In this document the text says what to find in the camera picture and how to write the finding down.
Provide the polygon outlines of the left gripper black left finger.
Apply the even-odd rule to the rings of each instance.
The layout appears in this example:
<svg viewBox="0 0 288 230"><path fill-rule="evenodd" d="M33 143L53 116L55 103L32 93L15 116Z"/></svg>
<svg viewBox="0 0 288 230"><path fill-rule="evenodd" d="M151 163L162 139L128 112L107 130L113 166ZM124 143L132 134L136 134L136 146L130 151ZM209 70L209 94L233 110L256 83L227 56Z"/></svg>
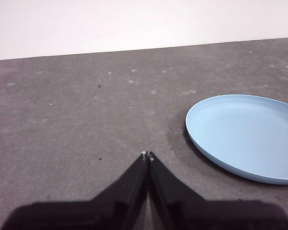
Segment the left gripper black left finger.
<svg viewBox="0 0 288 230"><path fill-rule="evenodd" d="M147 197L147 152L91 200L38 202L16 208L4 230L131 230Z"/></svg>

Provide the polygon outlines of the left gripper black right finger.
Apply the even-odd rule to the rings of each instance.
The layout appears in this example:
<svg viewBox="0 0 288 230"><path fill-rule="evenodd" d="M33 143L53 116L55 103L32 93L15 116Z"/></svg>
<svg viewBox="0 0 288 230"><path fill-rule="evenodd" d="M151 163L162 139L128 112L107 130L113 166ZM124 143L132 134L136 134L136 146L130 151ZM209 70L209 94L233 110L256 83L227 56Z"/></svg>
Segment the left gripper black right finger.
<svg viewBox="0 0 288 230"><path fill-rule="evenodd" d="M149 152L150 196L167 230L288 230L288 216L261 201L205 200Z"/></svg>

